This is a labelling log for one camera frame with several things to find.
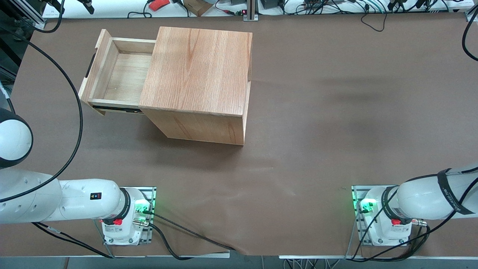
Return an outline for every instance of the cable connector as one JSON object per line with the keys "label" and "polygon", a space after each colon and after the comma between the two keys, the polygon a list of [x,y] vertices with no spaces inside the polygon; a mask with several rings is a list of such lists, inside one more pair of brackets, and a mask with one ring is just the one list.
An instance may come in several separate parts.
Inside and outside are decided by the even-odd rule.
{"label": "cable connector", "polygon": [[427,226],[428,226],[428,223],[426,223],[426,221],[424,221],[424,220],[417,220],[417,219],[412,219],[412,224],[413,224],[413,225],[420,226],[420,227],[427,227]]}
{"label": "cable connector", "polygon": [[236,14],[230,10],[223,10],[223,12],[232,16],[236,16]]}
{"label": "cable connector", "polygon": [[148,227],[149,223],[150,223],[149,221],[145,221],[145,220],[139,220],[139,219],[134,219],[133,220],[134,225],[139,225],[139,226],[143,226],[143,227]]}

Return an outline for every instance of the green led light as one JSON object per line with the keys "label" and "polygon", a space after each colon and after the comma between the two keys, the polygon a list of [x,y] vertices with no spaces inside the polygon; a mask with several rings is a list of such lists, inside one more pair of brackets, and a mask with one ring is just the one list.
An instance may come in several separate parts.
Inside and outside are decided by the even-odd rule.
{"label": "green led light", "polygon": [[134,209],[136,212],[143,212],[148,210],[150,207],[150,203],[146,199],[139,199],[134,202]]}
{"label": "green led light", "polygon": [[370,213],[373,212],[373,206],[377,200],[375,199],[370,199],[370,198],[365,198],[360,202],[360,205],[362,207],[362,212],[363,213]]}

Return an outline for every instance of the black strap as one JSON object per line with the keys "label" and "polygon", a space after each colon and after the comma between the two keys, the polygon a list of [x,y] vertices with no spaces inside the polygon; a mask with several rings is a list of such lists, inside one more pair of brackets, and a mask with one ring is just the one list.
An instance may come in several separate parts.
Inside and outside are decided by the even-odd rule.
{"label": "black strap", "polygon": [[440,186],[440,190],[443,193],[443,196],[451,205],[454,211],[460,213],[462,215],[470,215],[474,214],[470,210],[466,209],[463,205],[460,204],[460,201],[455,197],[453,192],[451,191],[450,184],[448,183],[448,178],[446,177],[446,172],[450,169],[442,170],[437,173],[436,177],[438,178],[438,185]]}
{"label": "black strap", "polygon": [[391,192],[391,190],[393,190],[393,188],[395,188],[395,186],[389,186],[389,187],[386,187],[385,190],[382,192],[382,197],[381,197],[381,202],[382,202],[382,207],[383,207],[383,212],[385,213],[385,215],[387,215],[387,217],[389,219],[397,219],[397,220],[400,220],[401,224],[402,225],[406,225],[408,223],[410,223],[412,221],[412,219],[409,219],[405,216],[399,216],[397,215],[393,210],[392,208],[389,206],[388,204],[388,198],[389,198],[389,193]]}
{"label": "black strap", "polygon": [[121,210],[121,212],[114,218],[103,219],[103,223],[106,225],[113,225],[114,224],[113,221],[118,219],[121,219],[121,220],[124,219],[124,217],[126,217],[126,214],[128,214],[128,211],[130,210],[130,205],[131,205],[130,194],[124,188],[120,188],[119,190],[124,194],[125,203],[124,203],[123,210]]}

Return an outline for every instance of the cabinet top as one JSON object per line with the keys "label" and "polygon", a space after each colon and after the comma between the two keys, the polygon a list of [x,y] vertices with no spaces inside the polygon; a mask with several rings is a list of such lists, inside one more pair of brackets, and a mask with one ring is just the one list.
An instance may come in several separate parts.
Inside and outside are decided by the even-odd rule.
{"label": "cabinet top", "polygon": [[252,33],[160,27],[140,108],[243,115]]}

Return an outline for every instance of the table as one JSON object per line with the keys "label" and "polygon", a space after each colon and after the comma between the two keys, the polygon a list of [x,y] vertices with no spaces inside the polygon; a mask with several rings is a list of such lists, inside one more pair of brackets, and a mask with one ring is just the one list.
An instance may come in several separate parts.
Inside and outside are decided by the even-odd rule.
{"label": "table", "polygon": [[[242,254],[344,255],[355,217],[351,185],[400,184],[478,159],[477,63],[460,46],[463,15],[389,15],[382,33],[359,19],[65,20],[53,34],[35,33],[32,42],[79,87],[101,28],[141,39],[154,39],[163,25],[253,32],[244,146],[167,139],[145,116],[101,116],[84,106],[83,142],[61,179],[157,186],[158,213]],[[381,24],[383,18],[368,19]],[[477,34],[472,27],[468,37],[475,53]],[[78,128],[67,82],[29,48],[12,101],[34,133],[33,150],[19,168],[56,172]],[[102,248],[91,220],[51,225]],[[452,220],[418,254],[478,257],[477,228],[473,219]],[[223,251],[163,230],[179,254]],[[0,256],[91,255],[31,224],[1,225],[0,242]],[[157,235],[150,245],[113,252],[167,253]],[[365,248],[363,255],[376,252]]]}

